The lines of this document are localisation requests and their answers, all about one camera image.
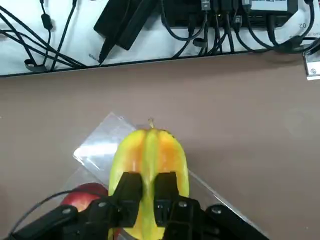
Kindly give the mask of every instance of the electronic device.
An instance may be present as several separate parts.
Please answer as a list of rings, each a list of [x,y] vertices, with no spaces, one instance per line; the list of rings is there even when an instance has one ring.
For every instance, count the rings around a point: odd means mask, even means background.
[[[112,196],[92,201],[82,212],[58,206],[4,240],[106,240],[111,228],[135,225],[142,195],[141,175],[124,172]],[[175,172],[155,178],[153,208],[156,225],[165,228],[163,240],[268,240],[225,205],[203,210],[197,200],[180,196]]]
[[[274,14],[275,27],[282,27],[298,10],[298,0],[250,0],[250,2],[252,3],[252,6],[248,15],[250,24],[253,28],[266,28],[266,14]],[[233,16],[235,11],[231,10],[229,14],[230,16]],[[237,10],[237,14],[240,16],[243,14],[241,7]],[[172,28],[187,27],[190,15],[195,17],[197,26],[201,26],[203,21],[203,14],[199,0],[165,1],[165,15],[167,22]],[[224,26],[224,20],[221,13],[220,16],[218,16],[218,24],[221,28]],[[246,28],[247,26],[247,20],[243,19],[242,27]]]

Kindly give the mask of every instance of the clear plastic sheet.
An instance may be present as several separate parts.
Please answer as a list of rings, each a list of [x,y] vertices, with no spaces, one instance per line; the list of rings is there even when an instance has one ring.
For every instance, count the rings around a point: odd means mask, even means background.
[[[117,147],[135,129],[123,117],[110,113],[84,143],[74,151],[74,158],[82,166],[68,179],[63,189],[73,189],[90,182],[101,183],[108,188],[110,169]],[[189,187],[189,197],[198,200],[203,209],[214,204],[224,204],[243,220],[259,229],[190,170]],[[133,238],[122,231],[118,239],[131,240]]]

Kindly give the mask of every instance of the cable clip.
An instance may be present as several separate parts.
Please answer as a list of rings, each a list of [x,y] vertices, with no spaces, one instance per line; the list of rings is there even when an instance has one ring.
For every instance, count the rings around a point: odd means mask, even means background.
[[[45,65],[35,65],[31,59],[24,60],[24,66],[33,73],[45,73],[48,71]]]

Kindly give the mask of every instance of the white surface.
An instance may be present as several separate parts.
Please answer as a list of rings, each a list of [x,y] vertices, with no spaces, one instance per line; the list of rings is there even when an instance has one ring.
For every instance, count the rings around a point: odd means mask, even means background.
[[[288,0],[252,0],[252,10],[287,11]]]
[[[98,57],[104,39],[93,30],[93,27],[107,2],[108,0],[78,0],[76,11],[71,19],[67,36],[61,49],[62,53],[75,58],[87,66],[97,65],[93,57]],[[48,32],[42,25],[42,10],[39,0],[0,0],[0,5],[12,12],[47,41]],[[308,35],[310,37],[318,37],[320,35],[318,1],[315,0],[314,5],[315,21]],[[54,22],[54,33],[51,40],[51,45],[54,48],[58,47],[71,6],[72,0],[45,1],[46,11]],[[301,27],[303,27],[304,23],[308,26],[309,16],[309,7],[305,5],[304,0],[299,0],[298,12],[283,27],[276,30],[275,35],[277,40],[282,42],[290,36],[302,33],[304,29]],[[18,31],[26,32],[17,23],[11,19],[9,20]],[[8,29],[3,21],[0,21],[0,29]],[[187,37],[188,35],[186,29],[175,29],[174,31],[180,36]],[[256,34],[264,42],[271,44],[266,31],[257,30]],[[251,48],[260,48],[260,45],[252,39],[247,30],[242,30],[241,37]],[[236,37],[233,36],[233,38],[236,51],[243,51],[244,48],[240,46]],[[213,45],[213,41],[214,30],[211,28],[209,31],[209,46]],[[167,33],[161,23],[160,16],[154,15],[149,18],[129,51],[115,46],[104,61],[104,64],[170,58],[183,45],[184,42],[175,40]],[[228,41],[224,41],[223,49],[225,52],[230,50]],[[182,56],[197,55],[198,52],[199,48],[190,44]],[[0,53],[0,76],[29,72],[24,66],[24,60],[28,56],[23,47],[3,35],[0,35]],[[43,57],[40,55],[34,54],[34,57],[39,63],[43,60]],[[47,65],[50,66],[51,62],[51,60],[48,60]],[[58,63],[56,68],[64,69],[68,67]]]

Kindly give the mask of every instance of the brown table surface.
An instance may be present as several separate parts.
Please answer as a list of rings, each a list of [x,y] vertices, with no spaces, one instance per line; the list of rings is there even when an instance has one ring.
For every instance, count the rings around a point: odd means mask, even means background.
[[[73,151],[113,111],[137,125],[153,117],[171,131],[189,168],[271,239],[319,239],[320,84],[307,82],[300,57],[278,58],[1,79],[0,236],[63,186],[78,168]]]

